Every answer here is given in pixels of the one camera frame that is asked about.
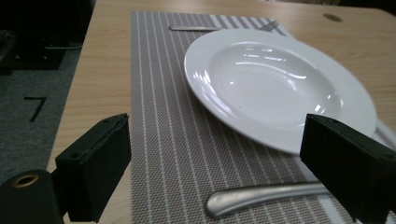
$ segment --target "wooden table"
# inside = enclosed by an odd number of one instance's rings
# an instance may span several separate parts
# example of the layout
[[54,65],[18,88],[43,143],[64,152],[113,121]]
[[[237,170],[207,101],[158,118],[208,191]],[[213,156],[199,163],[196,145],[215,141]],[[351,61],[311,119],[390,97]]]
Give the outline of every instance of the wooden table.
[[[378,116],[396,132],[396,18],[385,11],[254,0],[97,0],[49,171],[55,169],[55,157],[97,121],[131,114],[132,10],[276,18],[298,40],[349,69],[373,96]],[[343,21],[330,21],[325,13]],[[130,173],[128,168],[101,223],[131,222]]]

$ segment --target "woven placemat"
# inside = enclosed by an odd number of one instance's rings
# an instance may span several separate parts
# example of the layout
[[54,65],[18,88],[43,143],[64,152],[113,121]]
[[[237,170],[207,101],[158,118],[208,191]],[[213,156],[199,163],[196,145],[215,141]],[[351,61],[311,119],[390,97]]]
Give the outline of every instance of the woven placemat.
[[[209,217],[205,211],[205,200],[216,190],[315,180],[298,156],[246,138],[200,104],[184,77],[183,61],[189,45],[205,32],[168,30],[170,24],[257,29],[269,21],[132,13],[134,223],[351,222],[346,210],[329,195],[270,202],[222,219]],[[273,33],[292,38],[282,26]]]

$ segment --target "striped placemat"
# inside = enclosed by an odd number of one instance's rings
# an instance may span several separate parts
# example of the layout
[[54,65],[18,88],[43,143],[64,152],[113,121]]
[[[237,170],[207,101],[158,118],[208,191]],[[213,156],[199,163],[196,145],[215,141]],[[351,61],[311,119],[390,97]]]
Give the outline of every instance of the striped placemat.
[[[270,19],[152,11],[132,12],[132,209],[134,223],[345,223],[328,195],[255,206],[214,219],[205,200],[214,191],[257,184],[312,181],[295,155],[258,144],[212,116],[183,73],[189,45],[205,32],[169,31],[203,25],[257,29]],[[292,38],[282,26],[275,35]],[[375,138],[396,138],[378,126]],[[389,222],[396,220],[389,216]]]

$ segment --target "round hole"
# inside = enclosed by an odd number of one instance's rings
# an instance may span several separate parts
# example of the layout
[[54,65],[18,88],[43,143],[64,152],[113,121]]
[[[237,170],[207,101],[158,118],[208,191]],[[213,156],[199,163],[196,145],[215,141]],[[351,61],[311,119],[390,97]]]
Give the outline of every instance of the round hole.
[[330,13],[324,13],[323,16],[324,16],[326,19],[329,19],[329,20],[331,20],[331,21],[338,21],[338,22],[343,21],[343,19],[341,19],[340,17],[337,17],[337,16],[335,16],[335,15],[333,15],[333,14],[330,14]]
[[32,185],[37,180],[38,180],[38,175],[24,175],[16,179],[12,186],[14,188],[21,189]]
[[79,154],[78,154],[77,152],[75,152],[75,153],[73,153],[73,154],[70,155],[70,158],[71,158],[71,159],[75,159],[75,158],[77,158],[78,156],[79,156]]

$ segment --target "metal handle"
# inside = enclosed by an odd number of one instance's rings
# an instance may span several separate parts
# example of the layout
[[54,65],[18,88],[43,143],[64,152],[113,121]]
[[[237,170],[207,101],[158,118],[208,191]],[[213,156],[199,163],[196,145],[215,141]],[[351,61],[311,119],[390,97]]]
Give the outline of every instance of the metal handle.
[[221,30],[221,27],[207,27],[207,26],[175,26],[170,25],[169,30],[172,31],[217,31]]
[[210,216],[222,217],[258,203],[324,193],[330,192],[319,182],[225,189],[210,195],[206,208]]

